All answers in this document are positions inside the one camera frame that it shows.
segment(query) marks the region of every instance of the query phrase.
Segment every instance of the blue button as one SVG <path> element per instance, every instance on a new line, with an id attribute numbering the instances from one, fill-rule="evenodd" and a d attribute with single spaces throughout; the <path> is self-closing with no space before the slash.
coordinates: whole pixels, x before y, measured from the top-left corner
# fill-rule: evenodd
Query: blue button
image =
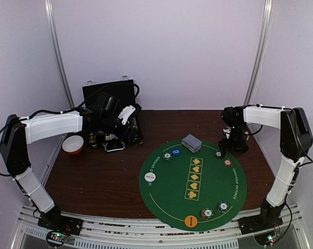
<path id="1" fill-rule="evenodd" d="M 180 156 L 182 152 L 180 149 L 173 149 L 171 153 L 174 157 L 177 157 L 177 156 Z"/>

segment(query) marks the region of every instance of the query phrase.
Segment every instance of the orange disc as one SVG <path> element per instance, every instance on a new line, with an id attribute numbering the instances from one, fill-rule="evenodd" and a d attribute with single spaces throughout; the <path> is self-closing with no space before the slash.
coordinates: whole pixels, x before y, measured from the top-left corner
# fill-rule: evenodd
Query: orange disc
<path id="1" fill-rule="evenodd" d="M 193 227 L 196 227 L 197 224 L 198 224 L 198 219 L 196 216 L 193 216 L 193 215 L 189 215 L 185 218 L 185 225 L 187 227 L 190 227 L 190 228 L 193 228 Z"/>

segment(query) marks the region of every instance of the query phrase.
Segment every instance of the wooden tabletop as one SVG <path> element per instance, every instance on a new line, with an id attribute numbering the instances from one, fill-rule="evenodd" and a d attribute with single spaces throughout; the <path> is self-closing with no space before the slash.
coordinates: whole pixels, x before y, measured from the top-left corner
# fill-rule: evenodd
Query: wooden tabletop
<path id="1" fill-rule="evenodd" d="M 139 191 L 139 172 L 144 160 L 157 147 L 189 133 L 203 141 L 223 138 L 220 110 L 143 110 L 139 122 L 144 142 L 123 151 L 87 150 L 70 156 L 61 151 L 50 173 L 46 190 L 66 212 L 120 217 L 155 218 Z M 243 210 L 260 207 L 274 176 L 253 137 L 249 151 L 233 154 L 242 165 L 248 195 Z"/>

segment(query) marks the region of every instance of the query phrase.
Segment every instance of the white bowl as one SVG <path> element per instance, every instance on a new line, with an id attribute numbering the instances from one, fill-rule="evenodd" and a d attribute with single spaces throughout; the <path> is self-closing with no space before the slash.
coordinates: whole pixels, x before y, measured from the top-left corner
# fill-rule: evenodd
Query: white bowl
<path id="1" fill-rule="evenodd" d="M 70 136 L 65 139 L 62 148 L 65 152 L 70 155 L 76 155 L 80 153 L 83 149 L 84 139 L 81 136 Z"/>

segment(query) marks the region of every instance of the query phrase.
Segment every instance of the green poker mat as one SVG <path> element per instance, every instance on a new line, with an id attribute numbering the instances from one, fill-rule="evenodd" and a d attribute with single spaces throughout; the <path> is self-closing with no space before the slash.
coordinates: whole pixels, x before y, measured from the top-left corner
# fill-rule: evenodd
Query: green poker mat
<path id="1" fill-rule="evenodd" d="M 173 149 L 181 154 L 165 160 L 164 153 Z M 187 231 L 207 231 L 232 220 L 245 203 L 247 180 L 234 156 L 227 153 L 225 158 L 218 158 L 217 151 L 217 145 L 203 142 L 201 149 L 192 153 L 180 140 L 153 151 L 139 177 L 140 193 L 148 209 L 162 222 Z M 226 159 L 231 166 L 224 164 Z M 145 179 L 148 172 L 155 174 L 152 182 Z M 226 212 L 219 211 L 220 202 L 228 204 Z M 209 220 L 201 217 L 205 208 L 213 211 Z"/>

